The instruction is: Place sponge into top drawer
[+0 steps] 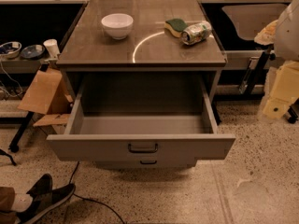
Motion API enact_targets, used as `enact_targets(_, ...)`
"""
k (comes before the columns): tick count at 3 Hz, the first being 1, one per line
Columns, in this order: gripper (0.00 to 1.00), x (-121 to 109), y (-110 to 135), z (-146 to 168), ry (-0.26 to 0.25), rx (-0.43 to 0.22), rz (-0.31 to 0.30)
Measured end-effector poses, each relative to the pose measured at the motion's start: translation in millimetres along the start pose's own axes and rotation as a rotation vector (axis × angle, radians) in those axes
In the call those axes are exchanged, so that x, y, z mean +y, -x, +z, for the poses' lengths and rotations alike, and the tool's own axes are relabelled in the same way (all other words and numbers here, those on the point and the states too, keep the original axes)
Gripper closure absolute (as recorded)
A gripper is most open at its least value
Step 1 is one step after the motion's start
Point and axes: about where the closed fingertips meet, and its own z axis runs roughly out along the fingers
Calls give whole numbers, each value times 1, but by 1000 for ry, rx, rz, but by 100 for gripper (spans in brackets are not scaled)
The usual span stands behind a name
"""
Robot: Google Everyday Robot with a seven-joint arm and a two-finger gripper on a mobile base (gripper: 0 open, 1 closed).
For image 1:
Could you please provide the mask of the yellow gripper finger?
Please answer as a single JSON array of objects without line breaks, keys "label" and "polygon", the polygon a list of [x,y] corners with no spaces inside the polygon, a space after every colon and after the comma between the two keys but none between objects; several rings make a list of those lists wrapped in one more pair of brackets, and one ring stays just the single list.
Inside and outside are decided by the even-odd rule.
[{"label": "yellow gripper finger", "polygon": [[289,105],[296,102],[299,98],[299,62],[287,61],[280,66],[270,97]]},{"label": "yellow gripper finger", "polygon": [[268,99],[263,114],[270,119],[280,119],[289,109],[290,104],[279,99]]}]

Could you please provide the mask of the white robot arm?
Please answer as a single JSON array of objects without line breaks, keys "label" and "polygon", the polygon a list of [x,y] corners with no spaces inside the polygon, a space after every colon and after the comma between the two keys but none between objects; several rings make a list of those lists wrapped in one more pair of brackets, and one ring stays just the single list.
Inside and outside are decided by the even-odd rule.
[{"label": "white robot arm", "polygon": [[273,45],[276,55],[285,60],[276,71],[263,108],[268,118],[280,119],[299,98],[299,0],[292,0],[277,20],[254,37],[254,41]]}]

